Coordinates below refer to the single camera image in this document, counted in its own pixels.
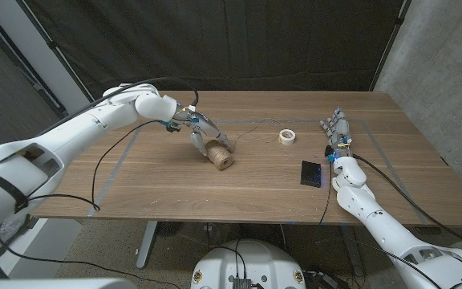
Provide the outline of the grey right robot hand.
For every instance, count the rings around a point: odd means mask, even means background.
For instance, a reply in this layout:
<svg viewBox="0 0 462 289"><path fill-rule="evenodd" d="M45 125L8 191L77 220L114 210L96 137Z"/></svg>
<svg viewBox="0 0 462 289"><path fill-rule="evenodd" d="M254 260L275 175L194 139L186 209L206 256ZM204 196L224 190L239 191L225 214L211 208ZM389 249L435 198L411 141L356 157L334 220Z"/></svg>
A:
<svg viewBox="0 0 462 289"><path fill-rule="evenodd" d="M320 120L319 123L327 136L328 145L332 148L352 142L350 125L340 106L334 110L331 117Z"/></svg>

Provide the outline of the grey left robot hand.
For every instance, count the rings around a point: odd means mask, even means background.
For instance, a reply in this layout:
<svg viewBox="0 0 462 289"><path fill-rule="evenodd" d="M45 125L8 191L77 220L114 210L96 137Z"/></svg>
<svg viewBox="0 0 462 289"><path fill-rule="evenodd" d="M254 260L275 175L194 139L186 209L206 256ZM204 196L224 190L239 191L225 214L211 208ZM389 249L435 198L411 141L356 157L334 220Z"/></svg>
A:
<svg viewBox="0 0 462 289"><path fill-rule="evenodd" d="M203 156L207 155L203 135L217 139L226 149L230 147L228 137L207 116L192 112L188 126L192 128L189 139Z"/></svg>

